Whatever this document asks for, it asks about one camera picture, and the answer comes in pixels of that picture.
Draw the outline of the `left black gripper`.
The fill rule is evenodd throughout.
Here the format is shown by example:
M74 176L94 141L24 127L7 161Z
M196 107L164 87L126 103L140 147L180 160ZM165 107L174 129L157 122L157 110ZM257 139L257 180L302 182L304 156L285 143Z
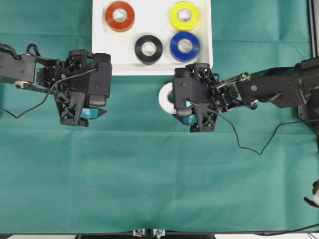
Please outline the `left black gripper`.
M64 81L57 84L54 93L61 124L87 127L88 119L97 119L107 113L88 105L89 71L95 69L95 63L89 62L92 59L92 53L87 50L72 50L62 64Z

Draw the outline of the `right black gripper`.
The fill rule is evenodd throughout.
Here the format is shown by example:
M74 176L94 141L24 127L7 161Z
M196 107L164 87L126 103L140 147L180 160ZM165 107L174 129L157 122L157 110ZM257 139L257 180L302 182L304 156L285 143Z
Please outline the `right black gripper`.
M212 87L219 82L219 75L212 72L208 63L192 63L186 65L190 77L194 80L194 96L191 101L196 103L192 107L192 115L187 117L175 115L182 124L190 124L190 132L215 131L219 111L212 99Z

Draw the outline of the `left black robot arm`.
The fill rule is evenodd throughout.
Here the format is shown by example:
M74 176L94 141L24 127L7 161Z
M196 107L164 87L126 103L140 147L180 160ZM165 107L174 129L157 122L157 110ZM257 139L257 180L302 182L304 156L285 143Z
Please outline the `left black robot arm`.
M111 80L111 56L106 53L71 50L62 61L41 56L33 43L23 54L0 45L0 81L53 95L63 125L87 127L90 120L106 114Z

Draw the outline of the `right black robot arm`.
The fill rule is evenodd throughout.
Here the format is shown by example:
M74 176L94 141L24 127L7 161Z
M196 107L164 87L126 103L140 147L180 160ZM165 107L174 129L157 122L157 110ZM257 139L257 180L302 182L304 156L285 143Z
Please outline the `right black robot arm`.
M319 133L319 59L304 60L294 67L242 73L220 81L208 63L176 68L172 82L173 116L191 132L214 131L218 112L257 108L272 103L283 109L296 107L299 118Z

